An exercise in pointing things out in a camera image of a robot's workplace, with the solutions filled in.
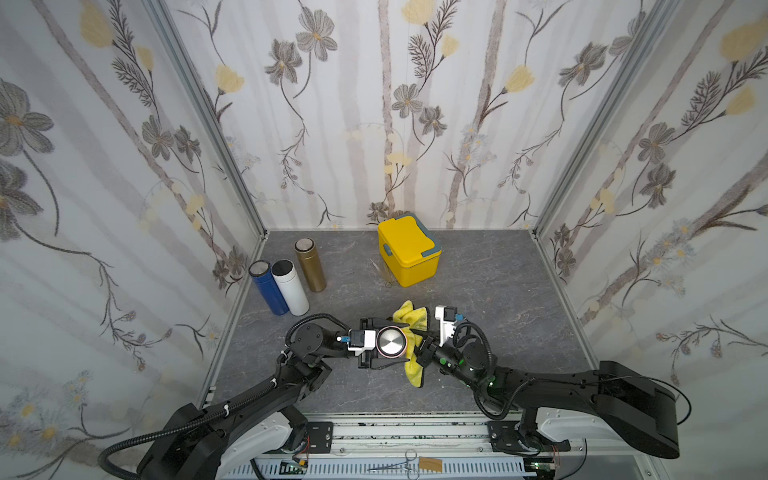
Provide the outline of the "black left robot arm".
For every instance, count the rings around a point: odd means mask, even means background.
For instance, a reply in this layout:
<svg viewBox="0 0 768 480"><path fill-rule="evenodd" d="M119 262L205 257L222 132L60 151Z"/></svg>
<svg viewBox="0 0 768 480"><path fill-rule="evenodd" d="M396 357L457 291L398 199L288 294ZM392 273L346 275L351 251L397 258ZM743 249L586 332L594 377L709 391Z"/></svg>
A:
<svg viewBox="0 0 768 480"><path fill-rule="evenodd" d="M327 359L356 358L372 370L403 362L406 351L387 354L379 338L405 327L393 318L363 318L352 328L331 314L308 315L289 328L268 378L217 404L179 408L163 429L104 449L98 465L119 479L213 479L226 452L270 416L285 419L290 431L304 428L295 406L330 376Z"/></svg>

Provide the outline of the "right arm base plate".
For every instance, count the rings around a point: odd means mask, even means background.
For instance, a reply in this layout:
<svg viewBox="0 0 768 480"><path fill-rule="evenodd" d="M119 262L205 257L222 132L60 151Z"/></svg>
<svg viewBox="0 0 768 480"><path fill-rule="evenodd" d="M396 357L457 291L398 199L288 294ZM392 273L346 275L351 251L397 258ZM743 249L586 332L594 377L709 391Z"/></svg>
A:
<svg viewBox="0 0 768 480"><path fill-rule="evenodd" d="M568 440L555 441L538 430L534 420L490 421L488 424L490 445L494 452L519 456L536 456L543 453L569 452Z"/></svg>

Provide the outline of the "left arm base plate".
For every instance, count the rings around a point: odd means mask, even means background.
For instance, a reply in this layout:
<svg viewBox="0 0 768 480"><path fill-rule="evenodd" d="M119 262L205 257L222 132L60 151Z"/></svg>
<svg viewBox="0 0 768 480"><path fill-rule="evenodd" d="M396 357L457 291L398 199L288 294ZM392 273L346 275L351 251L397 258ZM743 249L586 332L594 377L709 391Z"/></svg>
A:
<svg viewBox="0 0 768 480"><path fill-rule="evenodd" d="M332 422L308 422L294 429L284 449L293 454L328 454L333 442Z"/></svg>

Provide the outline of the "green circuit board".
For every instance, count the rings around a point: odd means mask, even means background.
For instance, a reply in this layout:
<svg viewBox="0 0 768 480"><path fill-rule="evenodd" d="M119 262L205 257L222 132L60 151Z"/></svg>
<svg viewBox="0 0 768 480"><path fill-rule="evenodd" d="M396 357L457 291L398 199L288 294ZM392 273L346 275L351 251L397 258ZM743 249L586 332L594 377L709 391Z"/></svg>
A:
<svg viewBox="0 0 768 480"><path fill-rule="evenodd" d="M307 474L309 463L306 459L302 460L281 460L278 468L279 476L298 476L303 477Z"/></svg>

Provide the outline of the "white thermos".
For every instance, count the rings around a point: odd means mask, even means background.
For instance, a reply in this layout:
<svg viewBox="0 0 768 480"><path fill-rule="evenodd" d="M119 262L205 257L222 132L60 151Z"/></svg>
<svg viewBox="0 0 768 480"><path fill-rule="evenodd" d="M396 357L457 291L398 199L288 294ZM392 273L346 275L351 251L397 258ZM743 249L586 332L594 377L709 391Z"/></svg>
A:
<svg viewBox="0 0 768 480"><path fill-rule="evenodd" d="M294 264L287 259L278 260L272 265L271 272L290 313L294 316L306 314L310 309L309 300Z"/></svg>

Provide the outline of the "blue thermos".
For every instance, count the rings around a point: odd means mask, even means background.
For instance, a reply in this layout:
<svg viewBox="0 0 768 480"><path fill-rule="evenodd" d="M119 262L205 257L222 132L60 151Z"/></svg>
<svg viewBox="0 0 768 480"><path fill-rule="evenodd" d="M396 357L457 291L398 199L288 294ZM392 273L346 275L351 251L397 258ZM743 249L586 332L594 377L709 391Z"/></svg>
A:
<svg viewBox="0 0 768 480"><path fill-rule="evenodd" d="M271 272L270 262L256 260L250 264L248 273L261 297L274 315L282 316L289 312L289 307Z"/></svg>

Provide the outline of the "pink thermos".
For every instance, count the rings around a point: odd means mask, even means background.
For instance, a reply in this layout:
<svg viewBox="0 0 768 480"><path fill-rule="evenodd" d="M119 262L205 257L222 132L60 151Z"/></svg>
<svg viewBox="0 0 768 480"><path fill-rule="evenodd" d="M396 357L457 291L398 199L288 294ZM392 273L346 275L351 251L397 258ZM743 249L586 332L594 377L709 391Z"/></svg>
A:
<svg viewBox="0 0 768 480"><path fill-rule="evenodd" d="M398 326L382 328L376 334L375 349L380 357L386 359L401 358L406 354L408 339Z"/></svg>

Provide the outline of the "brown cardboard tag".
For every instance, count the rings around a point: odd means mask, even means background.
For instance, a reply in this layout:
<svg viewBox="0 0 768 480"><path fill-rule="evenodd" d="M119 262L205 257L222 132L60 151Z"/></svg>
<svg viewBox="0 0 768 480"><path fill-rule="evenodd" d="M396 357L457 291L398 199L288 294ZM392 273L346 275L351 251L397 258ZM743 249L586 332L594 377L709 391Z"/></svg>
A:
<svg viewBox="0 0 768 480"><path fill-rule="evenodd" d="M420 457L418 468L427 472L442 473L444 471L444 463L441 459Z"/></svg>

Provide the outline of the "yellow grey cleaning cloth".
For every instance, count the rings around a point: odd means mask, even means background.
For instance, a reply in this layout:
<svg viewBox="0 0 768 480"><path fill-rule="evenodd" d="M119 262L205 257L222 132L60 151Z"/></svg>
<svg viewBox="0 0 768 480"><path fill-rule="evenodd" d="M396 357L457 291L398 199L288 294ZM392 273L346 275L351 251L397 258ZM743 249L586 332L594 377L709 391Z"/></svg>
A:
<svg viewBox="0 0 768 480"><path fill-rule="evenodd" d="M405 375L412 386L421 388L423 386L423 367L417 362L416 348L421 345L423 339L416 334L416 330L427 330L428 311L425 307L415 308L411 300L406 300L393 313L392 320L395 323L404 324L401 329L407 340L405 357L408 359L404 365Z"/></svg>

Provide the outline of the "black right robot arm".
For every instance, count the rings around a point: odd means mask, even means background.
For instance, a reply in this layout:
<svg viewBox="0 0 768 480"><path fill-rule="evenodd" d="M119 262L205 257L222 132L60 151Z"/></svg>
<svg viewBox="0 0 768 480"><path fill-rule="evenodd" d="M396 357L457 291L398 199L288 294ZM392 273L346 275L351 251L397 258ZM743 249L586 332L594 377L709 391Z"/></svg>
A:
<svg viewBox="0 0 768 480"><path fill-rule="evenodd" d="M417 363L436 365L472 392L477 408L492 421L512 410L521 413L517 442L540 450L555 442L536 422L541 408L589 414L604 421L627 445L661 459L680 457L677 399L672 384L641 375L615 361L602 361L594 370L577 373L531 373L504 367L478 325L461 322L454 337L441 342L431 330L414 331L421 344Z"/></svg>

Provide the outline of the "metal scissors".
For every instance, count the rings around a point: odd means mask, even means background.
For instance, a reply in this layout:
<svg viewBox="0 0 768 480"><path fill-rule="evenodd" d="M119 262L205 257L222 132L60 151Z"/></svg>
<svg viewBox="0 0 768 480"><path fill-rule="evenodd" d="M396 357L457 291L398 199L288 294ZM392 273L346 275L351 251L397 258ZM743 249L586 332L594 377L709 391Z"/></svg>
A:
<svg viewBox="0 0 768 480"><path fill-rule="evenodd" d="M408 449L404 458L395 463L376 466L368 469L368 472L386 472L387 474L404 474L407 479L419 479L420 468L419 455L414 449Z"/></svg>

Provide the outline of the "yellow storage box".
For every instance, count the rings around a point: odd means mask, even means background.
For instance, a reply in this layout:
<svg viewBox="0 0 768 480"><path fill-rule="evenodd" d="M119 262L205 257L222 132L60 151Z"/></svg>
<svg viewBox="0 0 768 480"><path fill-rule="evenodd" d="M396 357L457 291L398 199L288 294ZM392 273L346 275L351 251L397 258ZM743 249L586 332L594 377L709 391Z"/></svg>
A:
<svg viewBox="0 0 768 480"><path fill-rule="evenodd" d="M388 219L378 225L377 233L380 255L401 287L436 275L442 248L415 215Z"/></svg>

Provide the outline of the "gold thermos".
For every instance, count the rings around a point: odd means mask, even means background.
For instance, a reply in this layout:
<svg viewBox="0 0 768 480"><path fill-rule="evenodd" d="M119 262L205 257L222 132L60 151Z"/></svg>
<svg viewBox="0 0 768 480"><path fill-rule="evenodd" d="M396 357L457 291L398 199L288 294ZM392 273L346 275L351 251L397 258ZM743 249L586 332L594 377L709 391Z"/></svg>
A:
<svg viewBox="0 0 768 480"><path fill-rule="evenodd" d="M308 237L300 238L294 243L294 250L309 289L315 293L322 292L327 287L327 281L315 241Z"/></svg>

